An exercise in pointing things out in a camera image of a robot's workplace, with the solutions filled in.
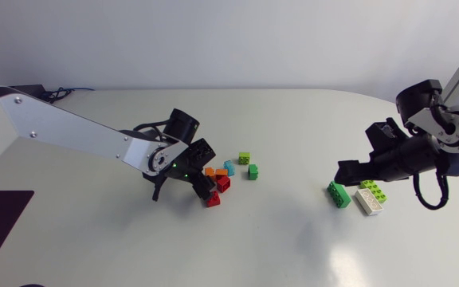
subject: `robotic arm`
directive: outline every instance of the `robotic arm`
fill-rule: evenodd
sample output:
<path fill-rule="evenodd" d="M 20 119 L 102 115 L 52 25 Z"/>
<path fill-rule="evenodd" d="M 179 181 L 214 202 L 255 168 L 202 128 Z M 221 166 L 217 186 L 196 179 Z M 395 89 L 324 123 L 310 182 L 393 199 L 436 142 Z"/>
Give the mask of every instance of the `robotic arm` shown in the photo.
<path fill-rule="evenodd" d="M 369 163 L 339 161 L 337 183 L 353 186 L 366 179 L 386 182 L 414 179 L 419 201 L 428 209 L 442 208 L 449 199 L 447 176 L 459 176 L 459 68 L 442 90 L 426 80 L 398 94 L 396 106 L 406 135 L 392 118 L 372 124 L 366 134 L 373 151 Z M 422 197 L 419 174 L 437 169 L 441 201 L 431 205 Z"/>
<path fill-rule="evenodd" d="M 165 125 L 163 132 L 157 128 L 160 125 Z M 155 201 L 167 178 L 191 183 L 201 199 L 210 197 L 214 183 L 202 169 L 215 153 L 204 139 L 191 143 L 198 126 L 196 119 L 174 109 L 169 120 L 141 124 L 132 131 L 116 131 L 12 88 L 0 87 L 0 155 L 18 137 L 24 137 L 118 159 L 155 184 Z"/>

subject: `black cable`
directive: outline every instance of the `black cable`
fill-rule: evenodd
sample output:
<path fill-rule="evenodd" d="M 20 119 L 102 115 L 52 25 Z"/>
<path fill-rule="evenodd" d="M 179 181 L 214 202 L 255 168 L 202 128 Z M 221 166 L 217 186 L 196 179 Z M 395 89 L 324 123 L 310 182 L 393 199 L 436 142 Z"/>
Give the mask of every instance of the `black cable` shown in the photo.
<path fill-rule="evenodd" d="M 138 131 L 140 131 L 140 130 L 142 130 L 144 128 L 153 128 L 157 132 L 157 135 L 159 135 L 159 140 L 160 141 L 164 141 L 163 134 L 162 134 L 162 132 L 160 132 L 160 130 L 157 128 L 157 126 L 161 126 L 161 125 L 164 125 L 164 124 L 169 124 L 170 122 L 171 122 L 171 119 L 163 120 L 163 121 L 156 122 L 156 123 L 140 124 L 140 125 L 138 125 L 137 127 L 135 127 L 132 130 L 135 131 L 135 132 L 138 132 Z"/>
<path fill-rule="evenodd" d="M 444 119 L 440 111 L 441 109 L 445 111 L 447 107 L 443 104 L 434 104 L 433 106 L 431 106 L 431 116 L 433 117 L 435 122 L 444 129 L 444 132 L 446 134 L 452 135 L 454 131 L 456 131 L 456 126 Z"/>
<path fill-rule="evenodd" d="M 95 91 L 92 88 L 63 88 L 60 87 L 56 91 L 45 91 L 41 94 L 40 99 L 44 100 L 46 102 L 49 102 L 50 104 L 53 104 L 57 100 L 61 100 L 65 98 L 66 96 L 70 95 L 72 92 L 75 90 L 88 90 L 88 91 Z"/>
<path fill-rule="evenodd" d="M 415 190 L 415 195 L 418 197 L 419 202 L 426 207 L 429 210 L 437 210 L 441 209 L 444 207 L 449 200 L 449 184 L 447 183 L 447 176 L 445 175 L 440 175 L 437 173 L 437 181 L 438 181 L 438 186 L 440 187 L 442 196 L 440 198 L 440 202 L 436 205 L 433 206 L 429 204 L 421 194 L 421 189 L 419 188 L 419 174 L 414 174 L 413 182 L 414 182 L 414 190 Z"/>
<path fill-rule="evenodd" d="M 135 127 L 132 131 L 140 131 L 144 128 L 152 128 L 152 127 L 158 127 L 158 126 L 161 126 L 161 125 L 164 125 L 164 124 L 169 124 L 171 122 L 171 120 L 163 120 L 161 122 L 156 122 L 156 123 L 149 123 L 149 124 L 140 124 L 138 125 L 137 127 Z"/>

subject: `table surface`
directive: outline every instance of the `table surface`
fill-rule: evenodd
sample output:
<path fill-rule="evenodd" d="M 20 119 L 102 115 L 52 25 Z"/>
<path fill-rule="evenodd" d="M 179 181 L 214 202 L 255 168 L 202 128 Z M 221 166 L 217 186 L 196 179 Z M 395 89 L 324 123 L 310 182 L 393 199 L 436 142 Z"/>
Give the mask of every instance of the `table surface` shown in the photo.
<path fill-rule="evenodd" d="M 205 208 L 175 180 L 153 202 L 153 184 L 125 163 L 18 140 L 0 157 L 0 190 L 36 194 L 0 249 L 0 286 L 459 285 L 459 178 L 438 211 L 421 206 L 410 180 L 379 183 L 388 200 L 371 217 L 353 196 L 338 209 L 326 192 L 338 160 L 369 160 L 366 128 L 401 122 L 390 102 L 330 90 L 145 90 L 75 92 L 57 106 L 114 129 L 180 108 L 217 153 L 207 166 L 250 151 L 260 175 L 246 180 L 237 165 L 220 206 Z M 434 173 L 421 183 L 437 202 Z"/>

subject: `white wall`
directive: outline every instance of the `white wall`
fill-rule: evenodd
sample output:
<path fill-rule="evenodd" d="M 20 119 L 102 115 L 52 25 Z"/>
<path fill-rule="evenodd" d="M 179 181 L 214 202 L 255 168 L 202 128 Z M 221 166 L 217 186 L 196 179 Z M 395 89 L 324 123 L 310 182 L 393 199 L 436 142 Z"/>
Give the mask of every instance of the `white wall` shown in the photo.
<path fill-rule="evenodd" d="M 458 0 L 0 0 L 0 84 L 335 88 L 459 65 Z"/>

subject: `green lego brick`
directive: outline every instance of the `green lego brick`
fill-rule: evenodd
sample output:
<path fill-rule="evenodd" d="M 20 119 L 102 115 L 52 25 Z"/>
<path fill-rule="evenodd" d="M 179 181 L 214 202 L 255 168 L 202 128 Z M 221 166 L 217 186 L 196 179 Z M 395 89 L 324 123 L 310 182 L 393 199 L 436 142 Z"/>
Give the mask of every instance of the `green lego brick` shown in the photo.
<path fill-rule="evenodd" d="M 249 164 L 251 161 L 251 154 L 249 152 L 238 153 L 238 164 Z"/>
<path fill-rule="evenodd" d="M 376 185 L 375 181 L 373 180 L 364 180 L 360 183 L 360 188 L 367 188 L 369 189 L 373 195 L 375 196 L 376 200 L 380 203 L 384 203 L 387 200 L 385 194 L 383 194 L 382 190 L 378 185 Z"/>
<path fill-rule="evenodd" d="M 249 174 L 249 180 L 256 180 L 258 178 L 258 167 L 256 164 L 250 164 L 247 172 Z"/>
<path fill-rule="evenodd" d="M 350 195 L 348 195 L 342 185 L 331 181 L 327 187 L 327 191 L 338 208 L 345 208 L 350 204 Z"/>

